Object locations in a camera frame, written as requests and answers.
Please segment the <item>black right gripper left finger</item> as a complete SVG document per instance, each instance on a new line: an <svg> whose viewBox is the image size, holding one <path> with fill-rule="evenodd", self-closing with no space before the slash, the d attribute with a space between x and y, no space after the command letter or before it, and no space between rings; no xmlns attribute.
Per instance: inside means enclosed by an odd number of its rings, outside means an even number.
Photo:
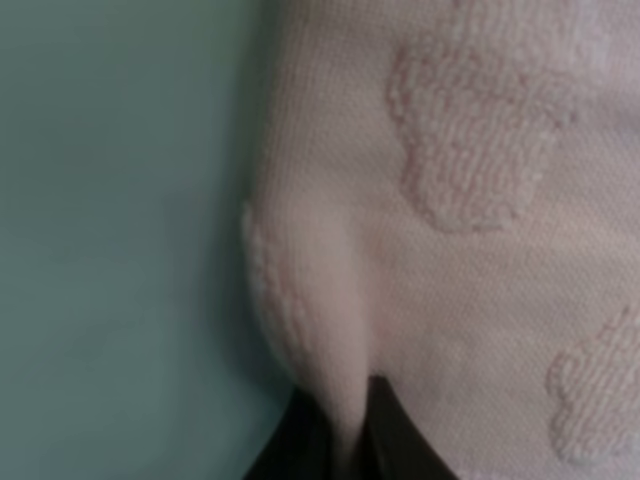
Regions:
<svg viewBox="0 0 640 480"><path fill-rule="evenodd" d="M333 447L327 415L311 395L295 389L274 433L244 479L344 479Z"/></svg>

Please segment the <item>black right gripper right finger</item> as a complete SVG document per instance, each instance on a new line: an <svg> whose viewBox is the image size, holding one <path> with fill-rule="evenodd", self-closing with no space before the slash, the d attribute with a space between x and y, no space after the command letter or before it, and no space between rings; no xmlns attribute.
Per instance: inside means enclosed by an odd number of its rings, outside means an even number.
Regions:
<svg viewBox="0 0 640 480"><path fill-rule="evenodd" d="M369 381L367 412L356 463L359 479L456 480L405 412L390 382Z"/></svg>

